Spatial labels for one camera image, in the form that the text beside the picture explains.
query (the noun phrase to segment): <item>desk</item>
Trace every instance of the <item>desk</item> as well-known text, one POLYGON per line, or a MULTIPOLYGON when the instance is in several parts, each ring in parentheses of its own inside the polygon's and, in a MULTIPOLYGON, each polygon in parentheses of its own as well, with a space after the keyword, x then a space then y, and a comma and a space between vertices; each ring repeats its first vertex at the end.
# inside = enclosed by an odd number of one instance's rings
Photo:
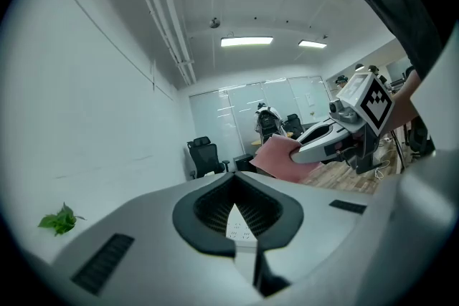
MULTIPOLYGON (((292 135, 293 135, 293 133, 290 132, 290 131, 287 133, 287 136, 288 136, 289 138, 291 138, 292 135)), ((258 140, 256 140, 255 142, 252 142, 251 144, 252 144, 252 145, 261 145, 261 139, 258 139, 258 140)))

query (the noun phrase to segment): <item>black vent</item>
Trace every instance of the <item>black vent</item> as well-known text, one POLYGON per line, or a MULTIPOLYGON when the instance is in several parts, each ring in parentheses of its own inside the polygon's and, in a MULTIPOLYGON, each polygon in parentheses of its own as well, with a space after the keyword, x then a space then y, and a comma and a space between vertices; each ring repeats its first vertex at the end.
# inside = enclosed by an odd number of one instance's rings
POLYGON ((277 200, 238 178, 198 198, 194 213, 207 227, 225 235, 233 204, 236 204, 254 236, 265 232, 282 215, 282 206, 277 200))
POLYGON ((332 206, 334 208, 342 209, 344 211, 351 211, 353 213, 357 214, 363 214, 365 212, 366 206, 362 204, 355 204, 355 203, 350 203, 348 201, 342 201, 342 200, 333 200, 329 206, 332 206))
POLYGON ((223 236, 227 233, 228 216, 233 201, 230 196, 231 181, 201 196, 194 204, 194 213, 209 228, 223 236))
POLYGON ((303 223, 303 209, 295 199, 240 172, 185 195, 174 207, 172 222, 196 250, 235 257, 235 242, 225 236, 235 204, 261 252, 286 246, 303 223))
POLYGON ((102 248, 73 276, 72 281, 93 295, 98 295, 134 239, 114 234, 102 248))
POLYGON ((236 178, 236 206, 255 237, 269 229, 282 216, 283 208, 271 196, 236 178))

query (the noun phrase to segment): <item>black sticker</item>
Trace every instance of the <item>black sticker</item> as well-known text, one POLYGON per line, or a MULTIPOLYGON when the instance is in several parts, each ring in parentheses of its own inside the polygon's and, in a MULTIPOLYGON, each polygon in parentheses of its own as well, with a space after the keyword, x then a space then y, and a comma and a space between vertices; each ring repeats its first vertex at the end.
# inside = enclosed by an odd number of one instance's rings
POLYGON ((391 106, 392 101, 387 95, 387 92, 376 80, 373 80, 360 107, 365 111, 378 130, 381 128, 391 106))

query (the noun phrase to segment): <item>ceiling sprinkler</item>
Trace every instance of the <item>ceiling sprinkler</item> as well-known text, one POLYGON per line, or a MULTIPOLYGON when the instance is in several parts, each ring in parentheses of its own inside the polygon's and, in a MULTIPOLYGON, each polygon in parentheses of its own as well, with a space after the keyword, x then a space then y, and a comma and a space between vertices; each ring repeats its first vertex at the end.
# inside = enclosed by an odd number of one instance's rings
POLYGON ((212 18, 212 20, 209 23, 210 28, 218 28, 220 27, 220 20, 217 18, 212 18))

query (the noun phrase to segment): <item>glass wall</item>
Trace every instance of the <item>glass wall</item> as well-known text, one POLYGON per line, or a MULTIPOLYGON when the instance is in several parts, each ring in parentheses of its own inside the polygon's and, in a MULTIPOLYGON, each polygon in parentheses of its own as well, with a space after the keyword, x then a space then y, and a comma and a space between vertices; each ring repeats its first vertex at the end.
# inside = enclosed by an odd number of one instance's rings
POLYGON ((282 120, 286 121, 287 116, 296 114, 301 119, 298 104, 295 101, 289 82, 285 79, 267 80, 262 83, 268 105, 275 108, 282 120))
POLYGON ((235 119, 239 129, 242 147, 249 154, 255 154, 260 147, 253 144, 260 139, 260 134, 255 132, 255 112, 259 103, 268 105, 260 83, 246 85, 228 91, 229 100, 234 106, 235 119))
POLYGON ((229 161, 229 169, 235 170, 233 157, 244 154, 236 128, 233 107, 228 93, 210 92, 190 97, 196 138, 209 137, 217 145, 220 162, 229 161))
POLYGON ((255 112, 264 102, 281 118, 296 114, 304 125, 328 117, 329 98, 320 77, 280 78, 250 85, 229 87, 190 97, 196 137, 208 136, 217 145, 220 161, 254 155, 260 147, 255 132, 255 112))

